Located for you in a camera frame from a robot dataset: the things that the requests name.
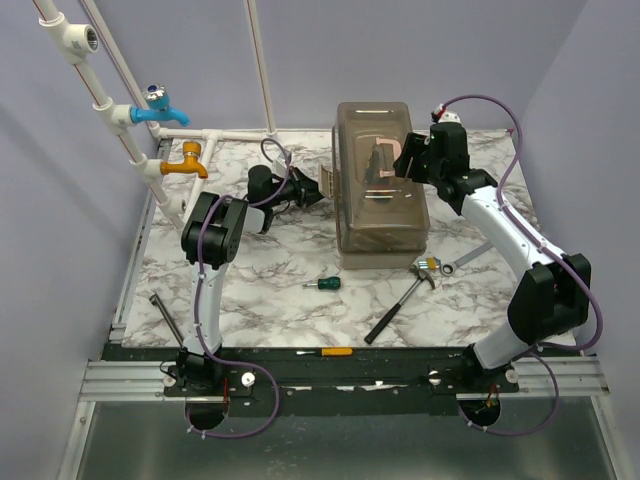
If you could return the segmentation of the beige translucent tool box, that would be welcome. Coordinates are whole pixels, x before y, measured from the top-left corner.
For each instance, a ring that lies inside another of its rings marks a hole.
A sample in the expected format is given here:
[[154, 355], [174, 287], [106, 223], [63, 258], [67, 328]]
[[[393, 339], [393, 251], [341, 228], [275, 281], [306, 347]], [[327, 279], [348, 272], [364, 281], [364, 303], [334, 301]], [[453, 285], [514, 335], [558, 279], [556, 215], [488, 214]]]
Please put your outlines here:
[[333, 199], [345, 270], [404, 269], [424, 254], [430, 219], [424, 188], [395, 175], [412, 124], [403, 102], [343, 102], [332, 128], [332, 167], [319, 172]]

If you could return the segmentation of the green stubby screwdriver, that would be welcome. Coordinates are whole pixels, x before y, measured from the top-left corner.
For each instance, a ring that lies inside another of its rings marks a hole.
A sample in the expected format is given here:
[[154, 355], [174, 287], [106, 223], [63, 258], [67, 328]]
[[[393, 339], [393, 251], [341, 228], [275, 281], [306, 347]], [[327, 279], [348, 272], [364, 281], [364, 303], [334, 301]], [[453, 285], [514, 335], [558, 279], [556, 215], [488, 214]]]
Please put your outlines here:
[[326, 278], [319, 278], [311, 282], [305, 282], [302, 284], [303, 288], [314, 288], [319, 291], [336, 291], [341, 288], [342, 282], [338, 276], [330, 276]]

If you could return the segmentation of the black handle long hammer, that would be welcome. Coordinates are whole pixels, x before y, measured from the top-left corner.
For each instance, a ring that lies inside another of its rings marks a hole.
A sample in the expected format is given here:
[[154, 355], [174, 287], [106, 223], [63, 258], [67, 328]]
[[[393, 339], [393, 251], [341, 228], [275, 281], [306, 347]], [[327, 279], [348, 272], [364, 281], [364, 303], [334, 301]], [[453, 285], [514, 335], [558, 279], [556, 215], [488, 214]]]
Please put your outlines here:
[[427, 282], [432, 290], [435, 289], [435, 281], [424, 262], [414, 264], [409, 271], [415, 276], [415, 281], [403, 294], [403, 296], [385, 313], [385, 315], [377, 322], [371, 331], [365, 336], [364, 342], [372, 345], [381, 332], [388, 326], [391, 320], [396, 316], [400, 309], [406, 304], [407, 300], [414, 294], [420, 285]]

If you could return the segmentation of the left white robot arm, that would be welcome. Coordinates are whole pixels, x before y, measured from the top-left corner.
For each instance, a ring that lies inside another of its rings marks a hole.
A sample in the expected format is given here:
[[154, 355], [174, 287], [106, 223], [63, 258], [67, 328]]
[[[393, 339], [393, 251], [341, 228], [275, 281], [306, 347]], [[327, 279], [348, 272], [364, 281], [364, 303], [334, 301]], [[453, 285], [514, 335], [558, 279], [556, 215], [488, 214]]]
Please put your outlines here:
[[246, 199], [199, 195], [181, 236], [191, 272], [192, 320], [176, 361], [179, 384], [201, 395], [214, 393], [222, 384], [223, 365], [212, 355], [222, 345], [222, 290], [242, 235], [266, 233], [274, 208], [282, 203], [305, 208], [322, 199], [318, 183], [298, 168], [287, 167], [278, 176], [264, 165], [249, 169]]

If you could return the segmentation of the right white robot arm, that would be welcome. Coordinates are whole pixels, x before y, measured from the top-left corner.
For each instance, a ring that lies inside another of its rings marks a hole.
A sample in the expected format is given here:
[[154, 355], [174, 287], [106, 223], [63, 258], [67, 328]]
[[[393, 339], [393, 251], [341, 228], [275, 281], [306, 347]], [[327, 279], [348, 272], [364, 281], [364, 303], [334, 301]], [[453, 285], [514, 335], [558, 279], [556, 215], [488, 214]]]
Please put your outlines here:
[[548, 243], [510, 208], [486, 170], [471, 167], [461, 124], [436, 123], [426, 135], [409, 133], [393, 168], [400, 178], [435, 187], [441, 200], [485, 235], [518, 281], [506, 320], [461, 355], [457, 373], [467, 389], [485, 390], [496, 369], [586, 322], [590, 262]]

